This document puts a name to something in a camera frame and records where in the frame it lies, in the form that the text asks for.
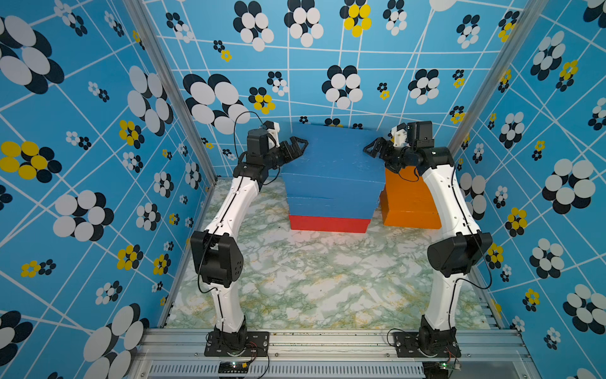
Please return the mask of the blue shoebox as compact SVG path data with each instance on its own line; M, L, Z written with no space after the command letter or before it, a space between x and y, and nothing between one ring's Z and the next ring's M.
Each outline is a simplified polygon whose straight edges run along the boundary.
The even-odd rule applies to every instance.
M385 178L361 180L284 174L293 216L369 220L379 204Z
M326 190L378 194L386 182L383 161L372 158L364 148L381 133L376 130L331 126L294 126L292 134L309 142L302 157L287 164L281 177L287 189L301 196L316 197Z

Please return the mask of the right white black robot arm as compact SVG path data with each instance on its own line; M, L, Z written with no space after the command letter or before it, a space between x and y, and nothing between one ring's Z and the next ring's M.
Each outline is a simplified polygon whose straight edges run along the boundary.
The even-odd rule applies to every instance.
M386 169L396 174L414 167L429 188L441 222L440 238L427 249L434 273L429 306L421 317L418 349L428 357L441 352L459 357L455 312L461 287L492 246L492 236L481 230L466 206L452 154L448 148L434 145L431 122L400 124L391 136L391 140L378 137L364 147L364 153L382 159Z

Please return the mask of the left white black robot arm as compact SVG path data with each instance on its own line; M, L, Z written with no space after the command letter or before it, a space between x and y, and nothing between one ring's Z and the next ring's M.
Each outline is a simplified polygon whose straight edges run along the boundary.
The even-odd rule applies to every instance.
M308 146L309 142L299 137L279 141L277 128L251 129L247 150L238 157L230 191L218 213L190 238L198 290L211 295L216 311L208 341L210 355L237 356L256 347L247 341L246 316L239 299L244 257L238 234L250 205L268 183L269 172L302 157Z

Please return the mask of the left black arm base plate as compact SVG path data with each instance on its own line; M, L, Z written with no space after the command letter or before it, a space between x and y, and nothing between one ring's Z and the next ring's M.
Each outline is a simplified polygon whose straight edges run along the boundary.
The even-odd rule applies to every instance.
M266 357L269 341L269 332L226 333L215 328L207 335L204 355L220 358Z

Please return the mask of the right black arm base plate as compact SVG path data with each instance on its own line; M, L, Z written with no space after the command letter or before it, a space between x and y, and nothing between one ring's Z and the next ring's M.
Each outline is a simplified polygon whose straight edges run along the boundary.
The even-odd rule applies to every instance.
M461 350L455 334L449 331L390 333L389 343L395 348L399 358L460 358Z

